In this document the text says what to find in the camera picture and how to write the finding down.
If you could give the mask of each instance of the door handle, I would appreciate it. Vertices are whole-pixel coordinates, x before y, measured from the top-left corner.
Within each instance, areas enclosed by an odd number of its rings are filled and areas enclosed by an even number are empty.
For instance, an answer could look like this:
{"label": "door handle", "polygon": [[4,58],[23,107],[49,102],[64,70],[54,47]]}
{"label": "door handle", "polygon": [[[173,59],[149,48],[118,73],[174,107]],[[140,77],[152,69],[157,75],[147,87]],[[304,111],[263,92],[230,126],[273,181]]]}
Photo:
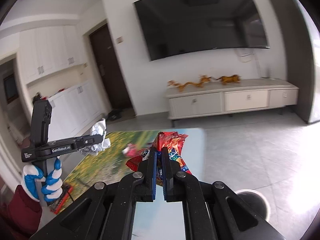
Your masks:
{"label": "door handle", "polygon": [[104,71],[103,65],[100,65],[99,68],[100,68],[100,74],[103,77],[106,74],[105,71]]}

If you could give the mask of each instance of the glove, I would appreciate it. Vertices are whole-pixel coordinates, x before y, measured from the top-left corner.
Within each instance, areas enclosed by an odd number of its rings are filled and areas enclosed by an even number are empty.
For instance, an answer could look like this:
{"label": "glove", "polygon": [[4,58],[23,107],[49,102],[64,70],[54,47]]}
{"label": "glove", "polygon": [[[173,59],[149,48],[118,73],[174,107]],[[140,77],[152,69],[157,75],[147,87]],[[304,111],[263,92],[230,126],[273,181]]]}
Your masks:
{"label": "glove", "polygon": [[41,192],[44,194],[44,200],[50,202],[56,200],[62,194],[61,174],[61,161],[58,157],[54,162],[54,170],[50,172],[47,178],[44,178],[43,171],[40,168],[28,164],[23,167],[21,186],[31,199],[39,202],[35,179],[41,179],[42,181],[45,179],[46,184],[41,188]]}

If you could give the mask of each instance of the bolt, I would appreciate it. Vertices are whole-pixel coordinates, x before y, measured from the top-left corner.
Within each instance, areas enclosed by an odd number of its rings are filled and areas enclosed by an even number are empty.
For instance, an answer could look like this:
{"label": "bolt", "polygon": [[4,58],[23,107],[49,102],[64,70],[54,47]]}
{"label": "bolt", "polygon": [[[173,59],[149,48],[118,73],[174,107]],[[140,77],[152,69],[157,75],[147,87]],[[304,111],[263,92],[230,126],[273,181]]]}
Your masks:
{"label": "bolt", "polygon": [[143,173],[140,171],[136,171],[135,173],[132,174],[132,176],[136,179],[140,179],[143,176]]}
{"label": "bolt", "polygon": [[177,177],[179,178],[184,178],[187,174],[184,171],[178,171],[176,173]]}
{"label": "bolt", "polygon": [[104,188],[104,183],[103,182],[97,182],[94,184],[95,189],[103,189]]}
{"label": "bolt", "polygon": [[223,184],[223,182],[221,182],[221,181],[216,181],[216,182],[214,183],[214,186],[215,186],[216,188],[218,188],[218,189],[224,188],[224,184]]}

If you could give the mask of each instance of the chip bag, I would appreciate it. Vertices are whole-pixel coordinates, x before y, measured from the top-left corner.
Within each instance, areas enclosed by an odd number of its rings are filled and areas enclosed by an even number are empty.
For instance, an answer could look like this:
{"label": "chip bag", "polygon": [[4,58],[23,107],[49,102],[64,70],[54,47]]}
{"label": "chip bag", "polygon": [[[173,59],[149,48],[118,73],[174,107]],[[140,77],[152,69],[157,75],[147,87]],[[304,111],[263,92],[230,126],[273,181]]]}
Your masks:
{"label": "chip bag", "polygon": [[[157,169],[156,169],[156,183],[163,186],[162,180],[162,167],[161,167],[161,150],[163,147],[168,148],[170,160],[176,161],[180,164],[182,171],[190,173],[190,170],[186,163],[181,158],[181,151],[185,139],[188,137],[186,134],[179,134],[178,132],[160,132],[156,136],[152,146],[156,148],[157,155]],[[141,155],[136,156],[127,161],[126,165],[133,171],[138,170],[140,162],[148,159],[150,148],[144,150]]]}

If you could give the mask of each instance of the white tv cabinet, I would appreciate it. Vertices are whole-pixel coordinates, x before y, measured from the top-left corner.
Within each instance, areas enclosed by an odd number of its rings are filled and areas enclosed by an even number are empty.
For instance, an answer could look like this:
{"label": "white tv cabinet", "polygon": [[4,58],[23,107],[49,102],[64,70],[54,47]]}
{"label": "white tv cabinet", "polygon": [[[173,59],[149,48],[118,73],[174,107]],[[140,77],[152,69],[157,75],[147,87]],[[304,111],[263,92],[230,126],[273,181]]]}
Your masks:
{"label": "white tv cabinet", "polygon": [[281,79],[244,79],[223,85],[221,82],[204,84],[203,88],[188,85],[183,92],[168,88],[169,119],[233,114],[247,111],[281,108],[296,105],[296,86]]}

